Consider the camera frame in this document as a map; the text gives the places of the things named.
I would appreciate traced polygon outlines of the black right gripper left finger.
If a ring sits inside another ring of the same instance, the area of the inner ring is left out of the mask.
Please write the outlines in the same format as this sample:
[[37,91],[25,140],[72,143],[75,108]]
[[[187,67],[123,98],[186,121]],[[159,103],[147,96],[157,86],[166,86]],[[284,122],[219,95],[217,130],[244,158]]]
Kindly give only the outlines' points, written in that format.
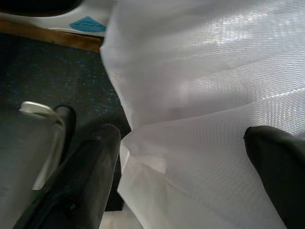
[[102,125],[52,174],[18,220],[20,229],[97,229],[112,188],[121,135]]

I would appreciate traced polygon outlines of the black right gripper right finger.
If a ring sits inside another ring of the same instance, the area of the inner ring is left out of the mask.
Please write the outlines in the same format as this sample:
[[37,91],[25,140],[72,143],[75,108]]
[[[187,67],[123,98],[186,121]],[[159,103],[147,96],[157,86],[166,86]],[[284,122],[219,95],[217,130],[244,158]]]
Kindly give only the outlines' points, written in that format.
[[305,227],[305,141],[271,126],[247,128],[246,153],[288,229]]

